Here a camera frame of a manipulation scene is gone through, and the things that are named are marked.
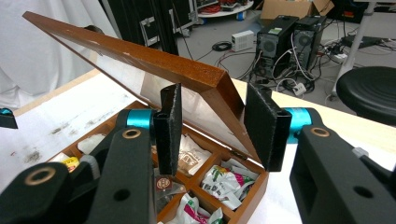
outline open lid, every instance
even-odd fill
[[[160,89],[181,83],[184,122],[261,163],[226,71],[32,12],[23,17],[151,106],[160,107]]]

